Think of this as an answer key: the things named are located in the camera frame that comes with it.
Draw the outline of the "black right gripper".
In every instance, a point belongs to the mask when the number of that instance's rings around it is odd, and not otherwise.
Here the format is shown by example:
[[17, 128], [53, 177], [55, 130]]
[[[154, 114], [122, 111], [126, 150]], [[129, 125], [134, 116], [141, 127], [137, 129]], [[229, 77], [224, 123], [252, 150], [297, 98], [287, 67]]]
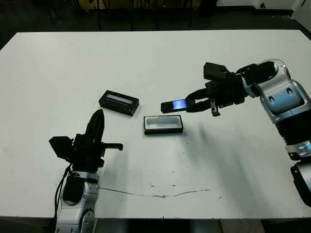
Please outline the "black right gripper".
[[196, 90], [186, 97], [186, 112], [202, 112], [211, 108], [214, 117], [220, 115], [219, 108], [241, 104], [245, 99], [245, 89], [240, 74], [225, 72], [222, 75], [207, 75], [206, 88]]

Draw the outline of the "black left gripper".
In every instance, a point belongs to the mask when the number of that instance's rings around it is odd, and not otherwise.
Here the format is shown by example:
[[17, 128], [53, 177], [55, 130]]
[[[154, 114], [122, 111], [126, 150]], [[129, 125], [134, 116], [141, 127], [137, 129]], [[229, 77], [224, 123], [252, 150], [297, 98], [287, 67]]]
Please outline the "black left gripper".
[[105, 143], [102, 141], [104, 133], [104, 112], [97, 110], [86, 127], [86, 134], [77, 134], [73, 143], [74, 155], [72, 168], [75, 171], [96, 173], [104, 166], [106, 149], [123, 150], [121, 143]]

